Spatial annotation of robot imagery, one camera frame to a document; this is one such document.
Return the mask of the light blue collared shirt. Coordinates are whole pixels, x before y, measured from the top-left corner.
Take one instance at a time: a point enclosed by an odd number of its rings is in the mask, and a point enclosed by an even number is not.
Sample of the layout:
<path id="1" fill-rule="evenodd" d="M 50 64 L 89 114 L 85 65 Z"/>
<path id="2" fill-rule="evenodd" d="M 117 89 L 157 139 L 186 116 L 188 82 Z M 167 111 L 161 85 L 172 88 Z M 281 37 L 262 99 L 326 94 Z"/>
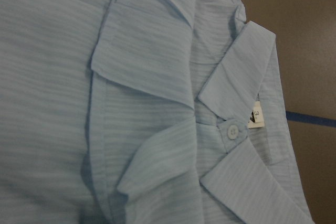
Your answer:
<path id="1" fill-rule="evenodd" d="M 1 223 L 312 223 L 275 34 L 241 0 L 1 0 Z"/>

